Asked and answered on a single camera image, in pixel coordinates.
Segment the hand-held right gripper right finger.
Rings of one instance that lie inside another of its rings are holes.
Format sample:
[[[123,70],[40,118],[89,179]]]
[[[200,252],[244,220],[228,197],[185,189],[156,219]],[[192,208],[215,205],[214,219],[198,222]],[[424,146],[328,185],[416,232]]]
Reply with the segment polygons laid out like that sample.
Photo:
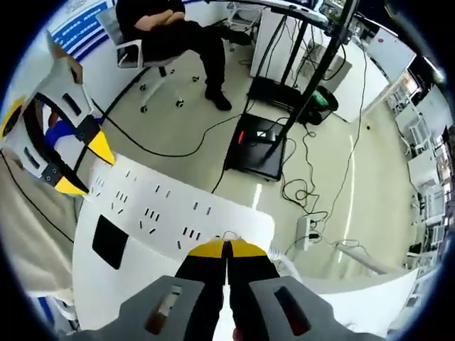
[[[245,340],[335,340],[327,302],[291,276],[281,277],[267,253],[244,239],[227,243],[227,277],[235,328]]]

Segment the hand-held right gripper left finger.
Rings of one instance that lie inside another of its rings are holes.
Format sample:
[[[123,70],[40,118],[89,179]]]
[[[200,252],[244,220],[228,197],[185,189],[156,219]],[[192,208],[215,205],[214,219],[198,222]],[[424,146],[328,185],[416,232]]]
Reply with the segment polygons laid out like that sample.
[[[133,340],[212,340],[223,307],[226,241],[189,251],[174,276],[162,276],[125,301],[119,319]]]

